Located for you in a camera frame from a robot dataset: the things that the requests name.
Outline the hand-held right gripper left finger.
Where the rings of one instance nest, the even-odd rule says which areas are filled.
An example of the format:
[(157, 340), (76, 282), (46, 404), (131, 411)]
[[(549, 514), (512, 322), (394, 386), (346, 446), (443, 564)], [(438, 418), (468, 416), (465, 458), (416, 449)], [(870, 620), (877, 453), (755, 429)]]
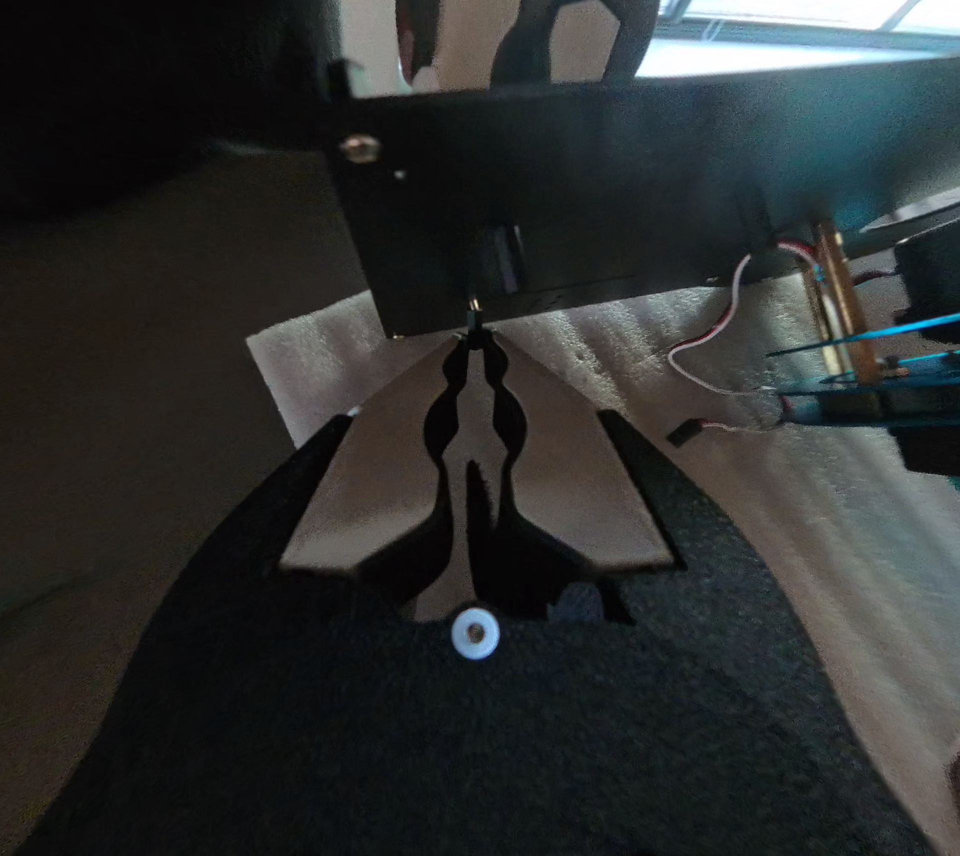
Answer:
[(287, 570), (337, 577), (438, 577), (450, 563), (452, 517), (430, 410), (450, 394), (445, 364), (467, 350), (448, 337), (386, 383), (351, 418), (282, 553)]

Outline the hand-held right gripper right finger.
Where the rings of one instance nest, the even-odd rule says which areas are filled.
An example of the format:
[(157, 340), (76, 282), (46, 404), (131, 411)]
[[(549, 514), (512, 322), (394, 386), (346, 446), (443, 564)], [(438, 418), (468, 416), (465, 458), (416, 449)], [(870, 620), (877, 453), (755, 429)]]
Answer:
[(594, 572), (673, 569), (676, 555), (594, 402), (497, 331), (486, 331), (508, 507)]

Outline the blue toy robot arm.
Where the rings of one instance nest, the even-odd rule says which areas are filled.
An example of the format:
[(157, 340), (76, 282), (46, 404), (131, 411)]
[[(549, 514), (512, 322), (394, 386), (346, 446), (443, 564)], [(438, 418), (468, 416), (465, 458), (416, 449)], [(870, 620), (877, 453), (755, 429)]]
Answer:
[(385, 332), (717, 287), (830, 217), (862, 255), (958, 182), (958, 54), (627, 83), (358, 97), (322, 129)]

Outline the dark grey desk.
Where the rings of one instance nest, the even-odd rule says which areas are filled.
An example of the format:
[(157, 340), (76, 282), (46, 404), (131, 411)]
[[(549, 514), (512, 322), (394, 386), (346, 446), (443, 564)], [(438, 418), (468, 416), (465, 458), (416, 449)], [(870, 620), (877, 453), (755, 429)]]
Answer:
[(320, 154), (226, 157), (2, 223), (2, 854), (96, 733), (138, 638), (293, 444), (246, 337), (364, 287)]

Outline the person's left hand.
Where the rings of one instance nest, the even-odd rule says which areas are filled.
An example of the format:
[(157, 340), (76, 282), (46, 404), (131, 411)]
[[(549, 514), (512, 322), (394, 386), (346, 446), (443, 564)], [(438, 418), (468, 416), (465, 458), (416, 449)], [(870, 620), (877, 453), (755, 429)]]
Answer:
[(394, 2), (399, 70), (403, 82), (413, 87), (417, 70), (415, 67), (416, 33), (411, 5), (409, 0), (394, 0)]

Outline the white foam sheet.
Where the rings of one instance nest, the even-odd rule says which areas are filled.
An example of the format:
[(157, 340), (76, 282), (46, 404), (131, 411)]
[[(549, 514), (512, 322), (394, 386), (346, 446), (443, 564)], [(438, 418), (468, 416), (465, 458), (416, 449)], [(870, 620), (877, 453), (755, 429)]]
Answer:
[[(727, 303), (705, 287), (493, 326), (627, 417), (664, 454), (688, 417), (762, 407), (701, 391), (665, 363)], [(770, 349), (813, 335), (796, 277), (745, 287), (734, 322), (683, 365), (745, 386)], [(368, 291), (246, 339), (294, 445), (442, 340), (390, 340)], [(718, 505), (786, 591), (874, 765), (941, 854), (958, 854), (958, 492), (913, 474), (879, 430), (710, 431), (669, 459)]]

